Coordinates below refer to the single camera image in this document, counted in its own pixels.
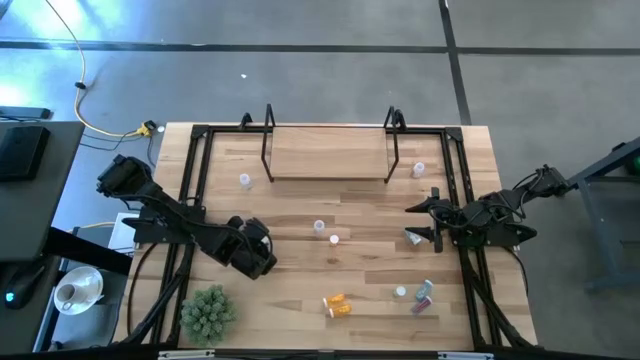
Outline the wooden shelf black metal frame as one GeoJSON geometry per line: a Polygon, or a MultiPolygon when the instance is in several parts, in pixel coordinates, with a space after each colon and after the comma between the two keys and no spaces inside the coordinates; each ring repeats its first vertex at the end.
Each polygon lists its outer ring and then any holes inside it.
{"type": "Polygon", "coordinates": [[[261,162],[268,179],[381,180],[389,182],[399,162],[397,136],[404,114],[391,106],[379,127],[278,126],[266,106],[261,162]]]}

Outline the silver metal bracket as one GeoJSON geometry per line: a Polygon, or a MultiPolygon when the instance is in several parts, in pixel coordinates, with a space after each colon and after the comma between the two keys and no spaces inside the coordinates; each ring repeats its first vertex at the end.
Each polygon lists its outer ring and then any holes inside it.
{"type": "Polygon", "coordinates": [[[161,351],[157,360],[212,360],[214,358],[214,350],[171,350],[161,351]]]}
{"type": "Polygon", "coordinates": [[[495,357],[492,353],[446,351],[446,352],[438,352],[437,359],[438,360],[495,360],[495,357]]]}

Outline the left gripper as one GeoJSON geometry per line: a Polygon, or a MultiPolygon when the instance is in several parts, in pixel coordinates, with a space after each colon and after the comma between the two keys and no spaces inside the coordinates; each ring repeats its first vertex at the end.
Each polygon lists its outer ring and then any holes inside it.
{"type": "Polygon", "coordinates": [[[231,265],[250,279],[268,274],[277,263],[268,227],[258,218],[243,220],[239,216],[231,217],[227,226],[236,229],[233,236],[240,240],[231,255],[231,265]]]}

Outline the black computer mouse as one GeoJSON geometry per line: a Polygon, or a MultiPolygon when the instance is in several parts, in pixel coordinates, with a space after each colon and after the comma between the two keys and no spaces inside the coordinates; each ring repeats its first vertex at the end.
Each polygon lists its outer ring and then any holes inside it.
{"type": "Polygon", "coordinates": [[[32,298],[45,272],[44,267],[22,268],[9,280],[4,289],[4,304],[11,310],[23,308],[32,298]]]}

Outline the black box on desk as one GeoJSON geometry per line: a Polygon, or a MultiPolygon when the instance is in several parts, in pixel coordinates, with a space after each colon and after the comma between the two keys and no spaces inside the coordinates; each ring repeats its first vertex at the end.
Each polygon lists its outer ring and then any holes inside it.
{"type": "Polygon", "coordinates": [[[0,142],[0,182],[33,180],[50,134],[43,126],[8,129],[0,142]]]}

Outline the black side desk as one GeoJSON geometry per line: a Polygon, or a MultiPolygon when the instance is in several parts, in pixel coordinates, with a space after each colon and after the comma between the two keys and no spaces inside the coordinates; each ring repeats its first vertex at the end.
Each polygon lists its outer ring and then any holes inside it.
{"type": "Polygon", "coordinates": [[[56,121],[33,180],[0,182],[0,262],[37,257],[59,204],[84,125],[56,121]]]}

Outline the black flat device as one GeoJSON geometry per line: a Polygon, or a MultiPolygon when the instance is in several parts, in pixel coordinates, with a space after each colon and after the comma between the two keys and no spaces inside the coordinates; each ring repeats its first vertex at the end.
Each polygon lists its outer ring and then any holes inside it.
{"type": "Polygon", "coordinates": [[[48,120],[52,111],[48,108],[0,106],[0,118],[48,120]]]}

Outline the grey metal cart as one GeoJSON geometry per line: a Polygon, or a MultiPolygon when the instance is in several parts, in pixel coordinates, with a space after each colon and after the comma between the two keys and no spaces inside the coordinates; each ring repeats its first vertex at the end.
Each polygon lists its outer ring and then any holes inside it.
{"type": "Polygon", "coordinates": [[[585,283],[588,292],[640,286],[640,176],[626,170],[638,156],[640,136],[567,178],[560,195],[580,193],[594,231],[602,274],[585,283]]]}

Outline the green potted plant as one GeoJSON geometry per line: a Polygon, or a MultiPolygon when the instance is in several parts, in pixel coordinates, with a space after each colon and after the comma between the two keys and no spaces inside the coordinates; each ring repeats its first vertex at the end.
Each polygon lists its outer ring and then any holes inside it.
{"type": "Polygon", "coordinates": [[[238,319],[236,306],[222,285],[196,290],[192,298],[182,302],[180,316],[189,341],[202,346],[220,343],[238,319]]]}

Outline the white cup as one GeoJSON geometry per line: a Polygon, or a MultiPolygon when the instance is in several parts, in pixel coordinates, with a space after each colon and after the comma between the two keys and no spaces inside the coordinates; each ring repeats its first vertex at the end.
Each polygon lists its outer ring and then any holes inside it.
{"type": "Polygon", "coordinates": [[[64,311],[70,310],[74,305],[78,305],[86,299],[84,290],[73,283],[59,286],[55,296],[58,301],[58,309],[64,311]]]}

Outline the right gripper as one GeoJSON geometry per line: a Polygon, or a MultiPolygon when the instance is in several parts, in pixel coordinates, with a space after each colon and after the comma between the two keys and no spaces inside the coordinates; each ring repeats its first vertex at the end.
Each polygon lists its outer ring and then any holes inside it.
{"type": "Polygon", "coordinates": [[[405,230],[420,235],[423,241],[433,241],[436,253],[442,253],[444,243],[441,232],[453,231],[453,242],[456,246],[471,246],[472,232],[468,225],[470,220],[465,217],[460,208],[456,208],[448,199],[440,198],[438,187],[431,188],[430,198],[405,209],[407,213],[428,213],[434,221],[433,230],[430,227],[405,227],[405,230]]]}

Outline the white paper box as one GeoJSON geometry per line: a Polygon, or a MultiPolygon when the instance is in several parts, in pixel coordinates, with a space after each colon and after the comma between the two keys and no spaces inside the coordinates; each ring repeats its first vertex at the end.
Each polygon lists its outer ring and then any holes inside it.
{"type": "Polygon", "coordinates": [[[120,253],[132,253],[136,249],[134,244],[135,229],[124,223],[125,219],[137,219],[138,213],[120,212],[116,216],[108,248],[120,253]]]}

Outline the grey side shelf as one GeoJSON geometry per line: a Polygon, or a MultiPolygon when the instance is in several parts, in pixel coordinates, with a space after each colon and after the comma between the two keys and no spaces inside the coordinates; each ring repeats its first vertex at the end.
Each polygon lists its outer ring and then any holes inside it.
{"type": "Polygon", "coordinates": [[[108,345],[113,339],[127,282],[125,275],[101,270],[103,295],[78,315],[61,314],[50,296],[36,336],[34,352],[73,350],[108,345]]]}

